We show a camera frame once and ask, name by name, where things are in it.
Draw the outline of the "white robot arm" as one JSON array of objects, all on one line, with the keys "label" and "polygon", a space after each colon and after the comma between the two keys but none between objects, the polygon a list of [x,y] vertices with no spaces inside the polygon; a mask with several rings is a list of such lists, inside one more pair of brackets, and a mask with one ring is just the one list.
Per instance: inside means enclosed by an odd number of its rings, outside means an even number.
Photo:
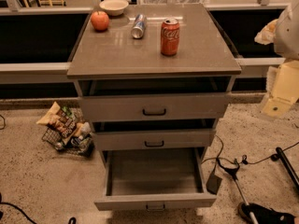
[{"label": "white robot arm", "polygon": [[262,45],[274,45],[276,54],[284,58],[278,67],[269,67],[266,95],[260,106],[265,119],[277,119],[299,100],[299,1],[293,0],[279,15],[255,36]]}]

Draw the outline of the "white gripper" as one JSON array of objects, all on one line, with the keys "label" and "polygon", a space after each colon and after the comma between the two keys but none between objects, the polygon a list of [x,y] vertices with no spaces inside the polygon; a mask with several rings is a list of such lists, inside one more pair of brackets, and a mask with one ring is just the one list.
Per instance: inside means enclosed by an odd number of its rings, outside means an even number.
[{"label": "white gripper", "polygon": [[[256,43],[269,45],[275,41],[278,20],[272,20],[254,37]],[[278,68],[270,66],[266,78],[267,93],[260,113],[277,119],[287,113],[299,99],[299,61],[287,60]]]}]

